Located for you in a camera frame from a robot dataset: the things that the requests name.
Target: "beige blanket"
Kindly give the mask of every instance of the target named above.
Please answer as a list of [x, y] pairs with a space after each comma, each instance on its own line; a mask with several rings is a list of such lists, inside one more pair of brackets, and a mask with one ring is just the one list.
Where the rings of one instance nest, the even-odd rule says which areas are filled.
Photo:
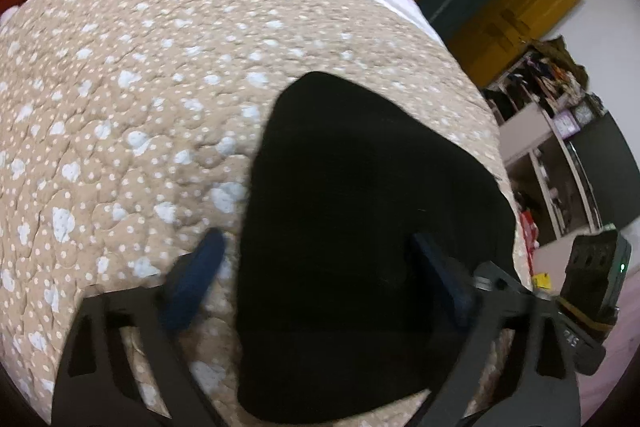
[[[236, 242], [260, 130], [307, 71], [386, 96], [476, 156], [512, 201], [476, 88], [370, 0], [31, 0], [0, 32], [0, 64], [1, 359], [44, 418], [84, 290], [160, 275], [216, 226], [228, 256], [184, 346], [225, 419], [257, 423], [235, 396]], [[515, 245], [527, 278], [519, 233]], [[146, 402], [162, 410], [134, 336], [129, 346]], [[400, 425], [417, 400], [341, 424]]]

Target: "yellow strap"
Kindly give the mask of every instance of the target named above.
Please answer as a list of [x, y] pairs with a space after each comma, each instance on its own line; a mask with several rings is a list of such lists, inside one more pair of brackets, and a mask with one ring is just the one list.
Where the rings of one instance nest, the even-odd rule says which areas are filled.
[[566, 308], [567, 310], [572, 312], [572, 314], [574, 314], [576, 317], [578, 317], [584, 324], [586, 324], [592, 330], [596, 330], [596, 331], [611, 331], [613, 329], [613, 325], [603, 324], [603, 323], [591, 320], [587, 315], [582, 313], [578, 308], [576, 308], [570, 302], [567, 302], [562, 297], [558, 296], [557, 300], [564, 308]]

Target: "television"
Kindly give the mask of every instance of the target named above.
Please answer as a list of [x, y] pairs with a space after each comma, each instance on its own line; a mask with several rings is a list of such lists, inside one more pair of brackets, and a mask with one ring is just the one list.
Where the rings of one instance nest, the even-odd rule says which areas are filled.
[[568, 142], [593, 189], [603, 225], [621, 230], [640, 216], [640, 170], [616, 121], [608, 112]]

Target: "black fabric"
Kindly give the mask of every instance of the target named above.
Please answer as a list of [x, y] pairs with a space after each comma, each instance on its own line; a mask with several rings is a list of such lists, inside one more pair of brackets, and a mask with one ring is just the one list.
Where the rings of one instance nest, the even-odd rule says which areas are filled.
[[463, 336], [406, 253], [428, 232], [516, 277], [515, 218], [471, 155], [383, 97], [309, 73], [277, 99], [241, 235], [238, 398], [318, 423], [441, 386]]

